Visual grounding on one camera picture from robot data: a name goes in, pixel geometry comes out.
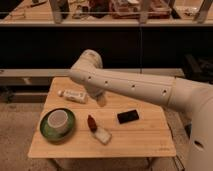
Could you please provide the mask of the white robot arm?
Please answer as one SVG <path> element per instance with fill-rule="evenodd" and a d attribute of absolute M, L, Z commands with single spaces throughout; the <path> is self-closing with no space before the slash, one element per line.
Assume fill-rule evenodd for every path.
<path fill-rule="evenodd" d="M 185 171 L 213 171 L 213 85 L 105 70 L 101 56 L 93 50 L 81 54 L 69 75 L 92 97 L 107 90 L 185 113 L 192 121 Z"/>

